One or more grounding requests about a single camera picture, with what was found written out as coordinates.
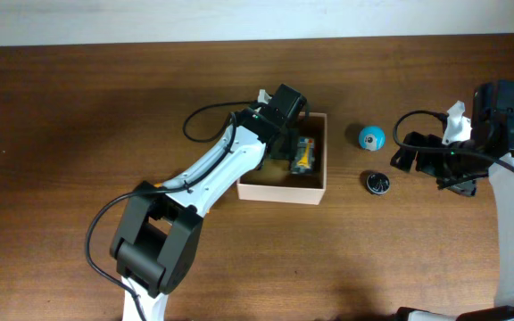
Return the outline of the red grey toy truck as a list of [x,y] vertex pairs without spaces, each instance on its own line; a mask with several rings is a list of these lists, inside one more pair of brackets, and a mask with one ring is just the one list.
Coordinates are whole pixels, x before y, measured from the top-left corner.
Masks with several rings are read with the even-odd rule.
[[314,168],[314,151],[315,140],[311,137],[300,136],[290,165],[291,173],[296,175],[310,174]]

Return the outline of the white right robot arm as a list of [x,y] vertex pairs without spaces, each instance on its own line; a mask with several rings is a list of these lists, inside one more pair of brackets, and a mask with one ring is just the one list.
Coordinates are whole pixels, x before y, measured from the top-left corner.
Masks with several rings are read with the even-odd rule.
[[449,120],[443,137],[412,132],[397,140],[392,166],[412,167],[436,177],[439,188],[464,191],[466,183],[488,178],[497,208],[500,279],[494,306],[461,314],[461,320],[514,320],[514,119]]

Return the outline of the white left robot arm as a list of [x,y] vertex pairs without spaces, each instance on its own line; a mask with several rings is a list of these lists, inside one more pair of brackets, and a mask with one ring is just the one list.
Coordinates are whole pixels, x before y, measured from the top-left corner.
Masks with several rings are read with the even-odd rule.
[[123,319],[162,320],[168,297],[195,260],[203,220],[242,175],[263,163],[275,141],[303,118],[261,103],[233,113],[220,140],[194,165],[161,185],[146,181],[122,195],[112,239]]

